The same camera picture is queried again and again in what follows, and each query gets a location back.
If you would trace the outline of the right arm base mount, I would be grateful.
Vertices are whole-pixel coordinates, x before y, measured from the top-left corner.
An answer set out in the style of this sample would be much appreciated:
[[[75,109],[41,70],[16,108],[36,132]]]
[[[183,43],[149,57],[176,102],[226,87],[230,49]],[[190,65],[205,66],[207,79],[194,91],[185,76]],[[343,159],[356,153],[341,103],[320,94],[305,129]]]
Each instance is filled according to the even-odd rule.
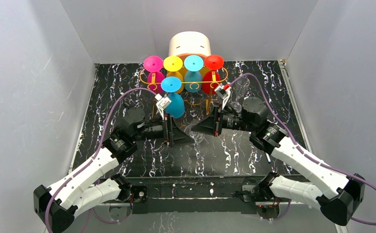
[[[239,198],[245,203],[254,203],[258,218],[270,223],[282,219],[291,207],[291,200],[288,199],[284,212],[281,212],[280,204],[282,199],[270,192],[266,192],[264,189],[260,189],[257,184],[243,185],[240,191],[232,193],[232,197]]]

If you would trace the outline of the clear wine glass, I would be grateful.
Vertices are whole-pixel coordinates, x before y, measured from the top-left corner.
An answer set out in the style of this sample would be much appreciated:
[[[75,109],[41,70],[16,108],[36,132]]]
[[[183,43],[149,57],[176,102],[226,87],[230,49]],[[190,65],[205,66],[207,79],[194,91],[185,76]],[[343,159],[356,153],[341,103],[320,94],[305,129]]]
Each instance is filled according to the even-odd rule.
[[[190,136],[192,139],[194,139],[194,144],[200,144],[204,138],[205,134],[200,132],[195,132],[192,130],[192,128],[199,123],[200,121],[198,119],[193,120],[189,125],[187,125],[184,129],[184,132]]]

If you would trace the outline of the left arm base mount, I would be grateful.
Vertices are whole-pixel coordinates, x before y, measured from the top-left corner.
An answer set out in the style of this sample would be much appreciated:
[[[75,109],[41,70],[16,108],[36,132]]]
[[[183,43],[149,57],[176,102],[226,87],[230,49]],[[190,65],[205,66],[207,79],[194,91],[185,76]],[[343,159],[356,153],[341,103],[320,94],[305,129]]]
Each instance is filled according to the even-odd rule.
[[[122,222],[133,214],[136,204],[147,201],[148,188],[137,185],[129,188],[125,195],[119,200],[114,201],[109,206],[109,214],[113,221]]]

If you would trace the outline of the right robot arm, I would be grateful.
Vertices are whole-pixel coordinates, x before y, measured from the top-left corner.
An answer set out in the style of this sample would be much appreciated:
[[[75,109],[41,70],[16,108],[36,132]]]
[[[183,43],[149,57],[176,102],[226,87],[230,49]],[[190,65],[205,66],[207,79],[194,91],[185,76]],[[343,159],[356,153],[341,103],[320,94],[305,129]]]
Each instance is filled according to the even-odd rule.
[[[285,162],[308,179],[298,182],[270,172],[254,188],[254,196],[301,202],[320,210],[331,222],[346,226],[363,200],[364,185],[309,160],[309,151],[293,143],[287,131],[269,121],[268,115],[269,109],[261,99],[248,97],[240,113],[229,106],[215,105],[192,130],[212,136],[219,136],[223,129],[249,132],[249,140],[257,149]]]

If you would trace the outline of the blue front wine glass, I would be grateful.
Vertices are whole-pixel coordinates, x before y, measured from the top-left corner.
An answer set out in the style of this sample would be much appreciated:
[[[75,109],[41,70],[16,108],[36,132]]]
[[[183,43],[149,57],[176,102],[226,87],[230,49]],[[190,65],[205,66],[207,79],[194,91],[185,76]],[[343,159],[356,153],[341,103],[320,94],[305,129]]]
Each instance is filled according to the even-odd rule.
[[[182,82],[174,76],[166,77],[161,82],[161,88],[167,93],[171,103],[165,108],[166,113],[174,118],[180,118],[185,113],[185,105],[182,97],[176,93],[182,87]]]

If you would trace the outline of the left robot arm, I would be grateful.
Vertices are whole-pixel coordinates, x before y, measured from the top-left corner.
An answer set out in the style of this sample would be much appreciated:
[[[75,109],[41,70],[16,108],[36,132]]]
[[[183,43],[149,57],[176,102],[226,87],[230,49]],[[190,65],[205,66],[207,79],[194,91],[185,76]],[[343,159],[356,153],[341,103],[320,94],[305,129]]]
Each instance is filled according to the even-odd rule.
[[[146,139],[161,139],[169,147],[194,143],[169,114],[147,120],[142,109],[126,110],[99,151],[61,180],[33,191],[34,211],[48,231],[62,233],[84,211],[108,200],[128,199],[131,185],[121,175],[94,183],[131,157],[137,142]]]

